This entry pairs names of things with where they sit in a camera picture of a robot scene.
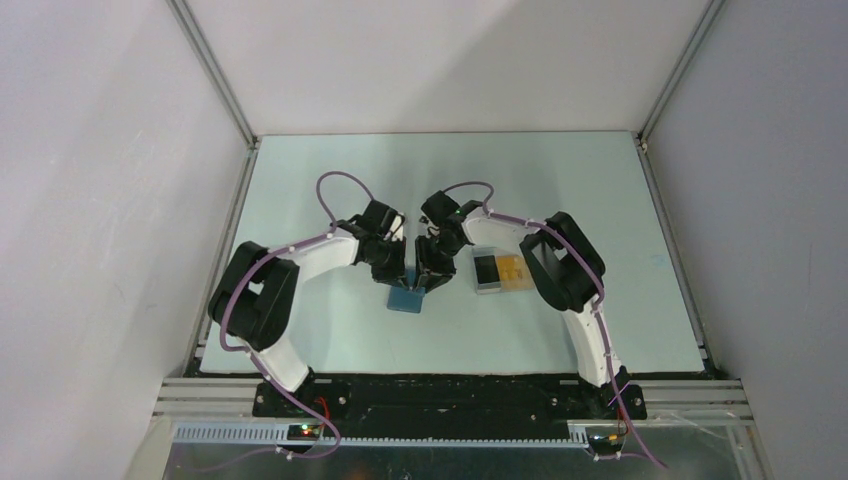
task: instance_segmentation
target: white wall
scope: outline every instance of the white wall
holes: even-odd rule
[[[120,478],[245,148],[166,2],[0,19],[0,477]]]
[[[780,479],[845,478],[848,3],[728,2],[649,140]]]
[[[190,4],[272,134],[638,130],[706,0]]]

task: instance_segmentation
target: white table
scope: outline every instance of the white table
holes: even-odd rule
[[[465,180],[495,186],[491,207],[544,219],[574,216],[607,265],[605,311],[613,345],[632,372],[701,371],[703,364],[630,133],[475,133],[265,137],[235,245],[273,246],[312,236],[328,220],[315,198],[327,170],[357,175],[376,198],[420,216],[436,190]],[[459,202],[485,191],[451,192]],[[339,218],[367,197],[347,179],[324,182]],[[408,232],[413,264],[417,228]],[[518,374],[575,372],[577,360],[558,312],[536,291],[478,296],[470,249],[457,276],[424,299],[420,314],[386,308],[389,288],[366,265],[333,271],[298,291],[289,329],[316,371]],[[212,325],[201,370],[253,372],[227,353]]]

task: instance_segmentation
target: gray wall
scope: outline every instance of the gray wall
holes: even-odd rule
[[[245,147],[163,0],[0,2],[0,478],[121,478]]]
[[[776,476],[842,478],[848,2],[728,3],[649,154]]]

